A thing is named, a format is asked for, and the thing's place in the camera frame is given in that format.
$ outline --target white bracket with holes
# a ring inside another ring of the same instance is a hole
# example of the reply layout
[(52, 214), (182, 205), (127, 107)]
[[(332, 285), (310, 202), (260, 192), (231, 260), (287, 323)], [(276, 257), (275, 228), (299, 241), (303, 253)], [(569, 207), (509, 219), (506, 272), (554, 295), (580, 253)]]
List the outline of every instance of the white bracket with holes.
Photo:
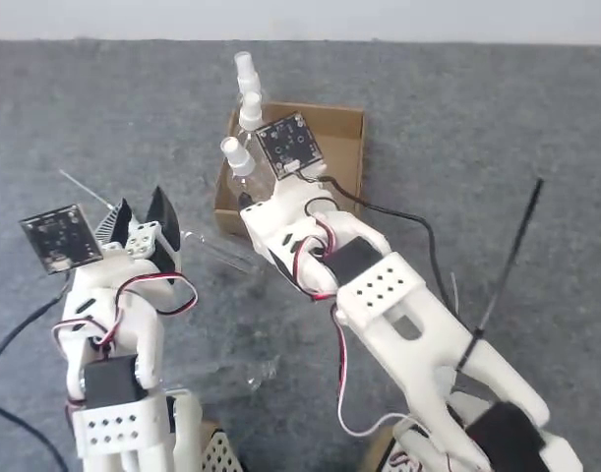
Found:
[(399, 253), (391, 253), (337, 292), (337, 305), (348, 320), (364, 329), (425, 280)]
[(175, 270), (180, 271), (180, 257), (162, 234), (162, 227), (157, 221), (141, 223), (130, 227), (130, 233), (125, 250), (134, 259), (149, 259), (155, 251), (155, 245), (160, 244), (175, 262)]
[(80, 458), (147, 449), (166, 443), (169, 420), (162, 393), (72, 415)]
[[(432, 441), (465, 463), (489, 471), (486, 455), (446, 405), (454, 366), (471, 334), (411, 265), (398, 253), (385, 256), (338, 290), (337, 307), (337, 317), (350, 325), (404, 392), (413, 415), (433, 432)], [(396, 331), (392, 323), (403, 316), (415, 324), (420, 337), (408, 340)], [(547, 423), (549, 410), (543, 399), (487, 341), (477, 344), (463, 372), (519, 406), (537, 427)]]

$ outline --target white plastic part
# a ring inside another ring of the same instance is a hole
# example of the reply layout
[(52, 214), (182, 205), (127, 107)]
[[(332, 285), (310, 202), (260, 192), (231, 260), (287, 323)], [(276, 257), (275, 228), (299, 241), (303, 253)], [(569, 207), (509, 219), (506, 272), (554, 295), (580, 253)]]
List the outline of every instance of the white plastic part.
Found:
[[(417, 272), (401, 255), (392, 253), (341, 287), (337, 306), (339, 317), (347, 320), (402, 389), (410, 411), (445, 452), (490, 471), (485, 454), (449, 414), (436, 382), (438, 368), (457, 365), (471, 335)], [(407, 316), (420, 330), (420, 337), (402, 337), (383, 316), (388, 310), (392, 321), (396, 313)], [(549, 420), (543, 399), (488, 342), (477, 345), (463, 372), (489, 386), (502, 400), (519, 406), (535, 425), (540, 427)]]
[(234, 62), (237, 66), (237, 83), (239, 84), (239, 91), (244, 95), (248, 91), (261, 93), (261, 80), (254, 68), (252, 54), (247, 51), (237, 52), (234, 55)]
[(545, 447), (540, 457), (550, 472), (582, 472), (584, 467), (571, 445), (564, 438), (543, 433)]
[(239, 140), (233, 137), (225, 138), (221, 142), (221, 151), (228, 159), (228, 165), (232, 173), (239, 177), (246, 177), (254, 172), (256, 162), (246, 149), (241, 146)]
[(199, 448), (202, 405), (189, 390), (180, 388), (169, 390), (166, 396), (175, 398), (175, 446), (173, 459), (178, 472), (200, 472), (202, 451)]
[(246, 131), (255, 131), (263, 126), (263, 109), (261, 94), (247, 91), (243, 94), (243, 103), (239, 110), (239, 126)]
[(171, 259), (175, 262), (175, 270), (180, 271), (181, 261), (179, 254), (167, 242), (162, 227), (157, 221), (149, 223), (134, 223), (129, 228), (129, 238), (125, 250), (133, 259), (148, 259), (153, 255), (156, 244), (160, 244)]
[(161, 392), (133, 403), (82, 409), (73, 413), (72, 421), (80, 458), (155, 448), (169, 437)]

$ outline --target white spray nozzle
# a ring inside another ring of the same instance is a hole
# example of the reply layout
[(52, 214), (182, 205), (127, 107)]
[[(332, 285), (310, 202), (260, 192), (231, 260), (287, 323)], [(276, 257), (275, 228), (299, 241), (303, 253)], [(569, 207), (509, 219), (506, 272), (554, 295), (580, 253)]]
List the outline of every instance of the white spray nozzle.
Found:
[(247, 131), (254, 131), (263, 126), (263, 110), (261, 94), (248, 91), (243, 95), (243, 103), (239, 111), (239, 126)]
[(236, 138), (226, 138), (221, 142), (221, 151), (228, 159), (228, 164), (234, 175), (245, 177), (250, 175), (256, 167), (254, 158), (241, 146)]
[(261, 92), (261, 80), (259, 74), (254, 68), (252, 54), (247, 51), (237, 52), (234, 55), (234, 62), (237, 65), (237, 82), (239, 91), (242, 94), (248, 91)]

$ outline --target brown cardboard box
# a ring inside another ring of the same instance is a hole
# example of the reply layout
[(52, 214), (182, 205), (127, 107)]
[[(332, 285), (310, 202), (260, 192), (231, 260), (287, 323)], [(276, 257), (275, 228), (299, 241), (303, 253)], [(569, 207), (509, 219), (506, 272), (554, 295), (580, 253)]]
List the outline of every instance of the brown cardboard box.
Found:
[[(328, 174), (349, 193), (361, 195), (361, 172), (363, 170), (363, 146), (365, 123), (363, 110), (339, 106), (310, 105), (306, 103), (272, 102), (265, 105), (265, 114), (275, 121), (299, 111), (311, 128), (318, 146), (322, 150), (328, 167)], [(228, 136), (237, 125), (236, 111), (228, 123)], [(223, 160), (217, 179), (214, 199), (214, 218), (223, 232), (247, 236), (246, 229), (239, 217), (234, 197), (227, 186), (228, 163)], [(342, 209), (359, 215), (359, 205), (341, 196), (330, 188)]]

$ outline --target clear plastic bottle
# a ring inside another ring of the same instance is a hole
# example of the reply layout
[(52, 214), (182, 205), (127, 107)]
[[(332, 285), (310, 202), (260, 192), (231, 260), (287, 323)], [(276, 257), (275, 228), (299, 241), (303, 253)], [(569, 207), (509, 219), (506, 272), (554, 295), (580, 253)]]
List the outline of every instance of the clear plastic bottle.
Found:
[(239, 111), (239, 123), (234, 129), (233, 135), (239, 140), (239, 144), (254, 157), (259, 167), (268, 174), (268, 179), (275, 179), (270, 162), (256, 133), (256, 130), (264, 125), (261, 100), (261, 96), (254, 91), (245, 93)]
[(274, 186), (271, 169), (263, 168), (236, 138), (224, 139), (221, 151), (232, 169), (232, 174), (228, 175), (228, 188), (237, 198), (240, 208), (271, 197)]

